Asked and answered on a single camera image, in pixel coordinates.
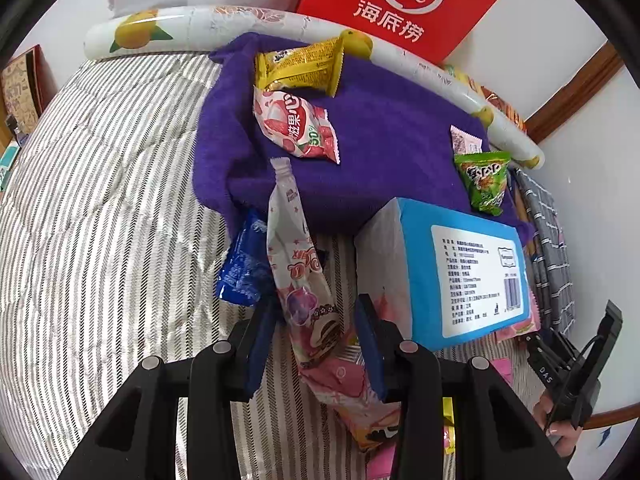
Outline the right hand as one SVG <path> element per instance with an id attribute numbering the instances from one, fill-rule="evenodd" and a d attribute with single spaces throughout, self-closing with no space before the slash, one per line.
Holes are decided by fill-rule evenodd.
<path id="1" fill-rule="evenodd" d="M 548 422 L 553 408 L 553 400 L 547 390 L 541 393 L 534 405 L 533 416 L 537 425 L 544 430 L 548 437 L 556 439 L 554 448 L 559 456 L 567 458 L 573 455 L 575 446 L 582 435 L 582 427 L 574 427 L 568 420 Z"/>

